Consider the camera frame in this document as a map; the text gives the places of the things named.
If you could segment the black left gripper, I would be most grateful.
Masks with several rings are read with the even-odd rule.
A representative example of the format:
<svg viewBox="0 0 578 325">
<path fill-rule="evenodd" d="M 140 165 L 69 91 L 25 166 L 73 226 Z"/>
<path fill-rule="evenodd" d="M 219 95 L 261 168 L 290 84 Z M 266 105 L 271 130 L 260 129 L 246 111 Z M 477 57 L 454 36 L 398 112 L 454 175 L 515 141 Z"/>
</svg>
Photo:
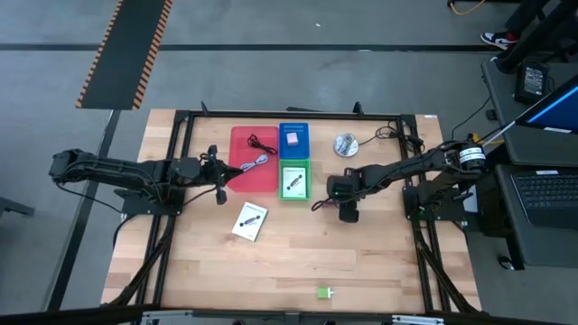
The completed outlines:
<svg viewBox="0 0 578 325">
<path fill-rule="evenodd" d="M 216 202 L 218 205 L 223 205 L 227 201 L 227 194 L 224 190 L 225 181 L 230 181 L 244 172 L 242 169 L 225 164 L 217 157 L 217 153 L 218 147 L 212 144 L 208 151 L 200 156 L 204 161 L 200 175 L 205 182 L 215 185 Z"/>
</svg>

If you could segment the white and green product box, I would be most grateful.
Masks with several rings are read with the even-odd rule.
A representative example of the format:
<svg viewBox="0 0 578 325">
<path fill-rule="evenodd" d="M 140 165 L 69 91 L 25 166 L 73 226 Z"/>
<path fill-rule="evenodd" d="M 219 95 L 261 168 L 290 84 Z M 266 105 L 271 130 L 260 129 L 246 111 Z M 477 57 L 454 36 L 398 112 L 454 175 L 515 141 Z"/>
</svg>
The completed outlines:
<svg viewBox="0 0 578 325">
<path fill-rule="evenodd" d="M 284 198 L 306 198 L 306 170 L 303 167 L 284 167 L 282 176 L 282 196 Z"/>
<path fill-rule="evenodd" d="M 245 202 L 232 228 L 232 233 L 238 237 L 255 242 L 263 226 L 268 210 L 255 204 Z"/>
</svg>

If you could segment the red translucent plastic tray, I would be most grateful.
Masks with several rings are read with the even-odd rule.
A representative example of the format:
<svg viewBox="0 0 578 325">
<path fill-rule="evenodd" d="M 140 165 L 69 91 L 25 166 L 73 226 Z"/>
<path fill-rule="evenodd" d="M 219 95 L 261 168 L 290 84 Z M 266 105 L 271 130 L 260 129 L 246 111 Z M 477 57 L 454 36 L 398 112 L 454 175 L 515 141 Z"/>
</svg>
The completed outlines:
<svg viewBox="0 0 578 325">
<path fill-rule="evenodd" d="M 243 172 L 227 183 L 235 192 L 276 192 L 278 189 L 279 158 L 277 153 L 268 153 L 261 148 L 248 144 L 251 135 L 255 135 L 259 143 L 278 149 L 277 126 L 234 126 L 231 128 L 228 165 L 240 168 L 243 164 L 253 163 L 261 155 L 267 156 L 267 161 Z"/>
</svg>

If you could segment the blue plastic basket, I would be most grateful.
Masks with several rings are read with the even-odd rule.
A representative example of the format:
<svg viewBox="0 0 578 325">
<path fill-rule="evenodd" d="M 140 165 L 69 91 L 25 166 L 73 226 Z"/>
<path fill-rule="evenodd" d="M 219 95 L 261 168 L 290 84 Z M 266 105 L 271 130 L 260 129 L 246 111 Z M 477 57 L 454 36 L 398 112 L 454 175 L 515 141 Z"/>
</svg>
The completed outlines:
<svg viewBox="0 0 578 325">
<path fill-rule="evenodd" d="M 295 132 L 299 144 L 288 146 L 286 134 Z M 281 123 L 279 125 L 279 157 L 281 159 L 308 159 L 310 157 L 309 125 L 307 123 Z"/>
</svg>

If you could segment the green plastic basket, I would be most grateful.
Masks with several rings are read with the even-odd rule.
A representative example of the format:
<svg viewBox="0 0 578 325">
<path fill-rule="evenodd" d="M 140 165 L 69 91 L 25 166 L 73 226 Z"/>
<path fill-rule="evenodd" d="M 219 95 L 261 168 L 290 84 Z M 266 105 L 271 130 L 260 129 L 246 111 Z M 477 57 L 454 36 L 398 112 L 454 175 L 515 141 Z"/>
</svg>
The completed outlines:
<svg viewBox="0 0 578 325">
<path fill-rule="evenodd" d="M 306 198 L 305 199 L 286 199 L 282 196 L 282 181 L 283 181 L 283 176 L 282 176 L 282 169 L 284 167 L 303 167 L 306 170 Z M 279 195 L 279 199 L 280 200 L 309 200 L 311 198 L 312 195 L 312 190 L 311 190 L 311 181 L 312 181 L 312 176 L 311 176 L 311 164 L 310 161 L 308 159 L 305 160 L 293 160 L 293 159 L 282 159 L 279 163 L 279 190 L 278 190 L 278 195 Z"/>
</svg>

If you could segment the black orange-striped floor mat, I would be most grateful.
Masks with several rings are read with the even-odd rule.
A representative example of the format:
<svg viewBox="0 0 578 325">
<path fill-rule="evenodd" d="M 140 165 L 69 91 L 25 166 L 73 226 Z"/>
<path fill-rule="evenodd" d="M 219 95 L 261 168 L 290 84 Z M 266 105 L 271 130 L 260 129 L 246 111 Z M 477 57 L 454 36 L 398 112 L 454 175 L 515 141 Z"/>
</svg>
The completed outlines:
<svg viewBox="0 0 578 325">
<path fill-rule="evenodd" d="M 76 101 L 77 108 L 137 110 L 174 0 L 118 0 Z"/>
</svg>

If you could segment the dark grey laptop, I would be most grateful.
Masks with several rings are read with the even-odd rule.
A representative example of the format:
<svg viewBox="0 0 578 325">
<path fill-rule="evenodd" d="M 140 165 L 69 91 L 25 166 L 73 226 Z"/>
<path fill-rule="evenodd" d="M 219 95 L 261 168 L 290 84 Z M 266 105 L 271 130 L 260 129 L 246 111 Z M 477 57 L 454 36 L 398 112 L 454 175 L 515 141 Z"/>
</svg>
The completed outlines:
<svg viewBox="0 0 578 325">
<path fill-rule="evenodd" d="M 578 269 L 578 168 L 499 164 L 511 261 Z"/>
</svg>

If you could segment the person's shoe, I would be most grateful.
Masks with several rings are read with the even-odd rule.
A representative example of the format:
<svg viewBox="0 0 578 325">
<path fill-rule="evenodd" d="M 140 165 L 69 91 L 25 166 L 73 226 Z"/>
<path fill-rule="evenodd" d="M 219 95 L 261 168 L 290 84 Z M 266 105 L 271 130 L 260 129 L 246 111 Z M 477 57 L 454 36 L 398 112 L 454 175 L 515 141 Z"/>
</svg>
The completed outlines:
<svg viewBox="0 0 578 325">
<path fill-rule="evenodd" d="M 488 45 L 506 51 L 519 42 L 520 35 L 512 32 L 483 32 L 480 39 Z"/>
</svg>

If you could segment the black power adapter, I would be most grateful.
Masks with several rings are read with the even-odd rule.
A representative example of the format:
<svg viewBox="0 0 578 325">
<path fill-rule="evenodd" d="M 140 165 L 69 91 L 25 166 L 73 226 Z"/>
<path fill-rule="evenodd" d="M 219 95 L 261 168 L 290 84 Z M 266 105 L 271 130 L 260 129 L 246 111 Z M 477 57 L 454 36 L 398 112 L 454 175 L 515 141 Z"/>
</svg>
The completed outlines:
<svg viewBox="0 0 578 325">
<path fill-rule="evenodd" d="M 547 94 L 549 67 L 535 60 L 523 61 L 517 71 L 514 100 L 534 105 Z"/>
</svg>

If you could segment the black front beam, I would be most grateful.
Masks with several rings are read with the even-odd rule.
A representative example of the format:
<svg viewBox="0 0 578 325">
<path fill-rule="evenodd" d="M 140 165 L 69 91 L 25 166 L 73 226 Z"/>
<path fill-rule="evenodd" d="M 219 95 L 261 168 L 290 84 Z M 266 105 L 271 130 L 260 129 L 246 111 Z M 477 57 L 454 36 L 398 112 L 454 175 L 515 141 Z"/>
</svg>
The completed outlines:
<svg viewBox="0 0 578 325">
<path fill-rule="evenodd" d="M 161 309 L 152 304 L 42 311 L 0 316 L 0 325 L 107 325 L 131 321 L 169 318 L 269 319 L 284 324 L 301 325 L 308 320 L 372 321 L 406 325 L 565 325 L 539 320 L 521 320 L 491 316 L 487 313 L 428 311 L 421 314 L 348 313 L 314 311 L 217 311 Z"/>
</svg>

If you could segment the monitor with blue screen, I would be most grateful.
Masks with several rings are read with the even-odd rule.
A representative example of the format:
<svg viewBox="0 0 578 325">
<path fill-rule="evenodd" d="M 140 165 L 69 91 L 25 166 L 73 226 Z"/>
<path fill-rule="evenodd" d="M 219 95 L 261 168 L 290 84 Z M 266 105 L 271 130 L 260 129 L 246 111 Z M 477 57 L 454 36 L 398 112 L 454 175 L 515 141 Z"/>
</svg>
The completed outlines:
<svg viewBox="0 0 578 325">
<path fill-rule="evenodd" d="M 522 115 L 516 125 L 566 134 L 578 134 L 578 75 L 567 80 Z"/>
</svg>

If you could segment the person's leg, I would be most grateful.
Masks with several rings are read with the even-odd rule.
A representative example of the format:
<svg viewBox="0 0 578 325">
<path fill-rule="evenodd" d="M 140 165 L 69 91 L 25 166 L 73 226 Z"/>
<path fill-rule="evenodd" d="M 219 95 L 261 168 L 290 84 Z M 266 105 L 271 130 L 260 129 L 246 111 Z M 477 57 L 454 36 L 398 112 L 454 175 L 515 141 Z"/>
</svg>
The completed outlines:
<svg viewBox="0 0 578 325">
<path fill-rule="evenodd" d="M 508 18 L 505 26 L 508 33 L 521 34 L 542 11 L 550 0 L 523 0 Z"/>
</svg>

